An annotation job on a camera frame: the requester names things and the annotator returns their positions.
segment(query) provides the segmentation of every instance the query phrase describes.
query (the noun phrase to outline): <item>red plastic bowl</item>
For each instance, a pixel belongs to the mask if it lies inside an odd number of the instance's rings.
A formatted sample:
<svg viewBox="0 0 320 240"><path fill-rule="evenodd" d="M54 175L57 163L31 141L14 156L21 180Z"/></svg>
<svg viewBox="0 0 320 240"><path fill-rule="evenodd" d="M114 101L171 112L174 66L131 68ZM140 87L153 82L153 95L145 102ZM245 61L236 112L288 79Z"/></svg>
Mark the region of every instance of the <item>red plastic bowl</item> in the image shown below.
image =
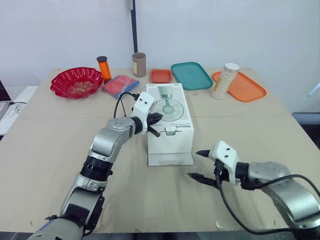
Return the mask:
<svg viewBox="0 0 320 240"><path fill-rule="evenodd" d="M59 73L50 89L64 98L85 98L95 93L103 83L101 72L89 67L76 67Z"/></svg>

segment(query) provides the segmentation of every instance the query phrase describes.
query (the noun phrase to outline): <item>white jar lid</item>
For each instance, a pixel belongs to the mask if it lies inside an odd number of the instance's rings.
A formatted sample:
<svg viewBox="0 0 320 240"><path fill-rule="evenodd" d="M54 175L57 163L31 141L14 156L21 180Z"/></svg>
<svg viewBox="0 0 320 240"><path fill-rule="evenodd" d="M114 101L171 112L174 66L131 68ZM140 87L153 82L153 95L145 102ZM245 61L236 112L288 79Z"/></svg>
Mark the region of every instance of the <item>white jar lid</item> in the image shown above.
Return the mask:
<svg viewBox="0 0 320 240"><path fill-rule="evenodd" d="M240 67L238 64L235 64L233 62L228 62L224 65L225 68L231 70L231 71L239 71Z"/></svg>

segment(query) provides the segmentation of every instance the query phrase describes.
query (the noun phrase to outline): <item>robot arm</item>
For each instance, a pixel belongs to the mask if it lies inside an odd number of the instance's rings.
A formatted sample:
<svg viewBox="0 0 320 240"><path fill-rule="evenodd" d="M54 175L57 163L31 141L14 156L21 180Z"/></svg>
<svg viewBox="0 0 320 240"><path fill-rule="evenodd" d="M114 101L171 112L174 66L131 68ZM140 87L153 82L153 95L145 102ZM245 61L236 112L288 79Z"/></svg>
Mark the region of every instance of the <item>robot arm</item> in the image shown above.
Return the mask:
<svg viewBox="0 0 320 240"><path fill-rule="evenodd" d="M230 181L233 185L241 182L245 190L261 189L266 193L297 239L305 239L306 236L308 239L320 238L320 205L315 197L293 178L266 184L289 176L290 171L285 166L271 161L250 164L239 162L237 152L224 141L219 141L212 150L202 150L197 154L215 161L214 174L221 181ZM219 188L213 179L209 181L209 178L192 173L190 176Z"/></svg>
<svg viewBox="0 0 320 240"><path fill-rule="evenodd" d="M98 132L65 198L60 216L49 217L49 222L31 235L30 240L79 240L95 229L105 201L103 192L108 176L113 173L112 166L122 145L133 135L147 131L160 135L150 127L162 117L159 113L150 114L153 103L154 98L142 92L131 117L109 120Z"/></svg>

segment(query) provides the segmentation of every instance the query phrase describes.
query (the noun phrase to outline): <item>glass jar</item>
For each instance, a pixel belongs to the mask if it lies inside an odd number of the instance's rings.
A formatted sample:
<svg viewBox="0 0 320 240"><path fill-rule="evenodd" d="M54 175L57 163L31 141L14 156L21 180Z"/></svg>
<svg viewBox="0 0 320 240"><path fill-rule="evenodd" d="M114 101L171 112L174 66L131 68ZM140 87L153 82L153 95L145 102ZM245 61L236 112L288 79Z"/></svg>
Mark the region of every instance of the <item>glass jar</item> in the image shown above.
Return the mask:
<svg viewBox="0 0 320 240"><path fill-rule="evenodd" d="M239 69L239 65L233 62L228 62L224 65L218 81L216 82L212 90L212 97L214 99L220 100L225 97L226 92L228 91L230 84L239 72Z"/></svg>

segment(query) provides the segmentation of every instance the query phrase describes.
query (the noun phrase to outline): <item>small orange tray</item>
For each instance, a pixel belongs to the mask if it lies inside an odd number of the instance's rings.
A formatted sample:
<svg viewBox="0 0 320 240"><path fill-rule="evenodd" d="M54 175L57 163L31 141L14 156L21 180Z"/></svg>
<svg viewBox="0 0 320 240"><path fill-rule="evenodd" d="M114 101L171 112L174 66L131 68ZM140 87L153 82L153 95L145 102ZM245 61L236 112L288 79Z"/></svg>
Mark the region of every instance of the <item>small orange tray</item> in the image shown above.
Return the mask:
<svg viewBox="0 0 320 240"><path fill-rule="evenodd" d="M171 71L169 69L152 69L150 81L154 84L169 84L172 81Z"/></svg>
<svg viewBox="0 0 320 240"><path fill-rule="evenodd" d="M221 71L212 74L212 80L217 82ZM267 91L258 83L238 72L230 84L228 93L240 102L249 103L267 95Z"/></svg>

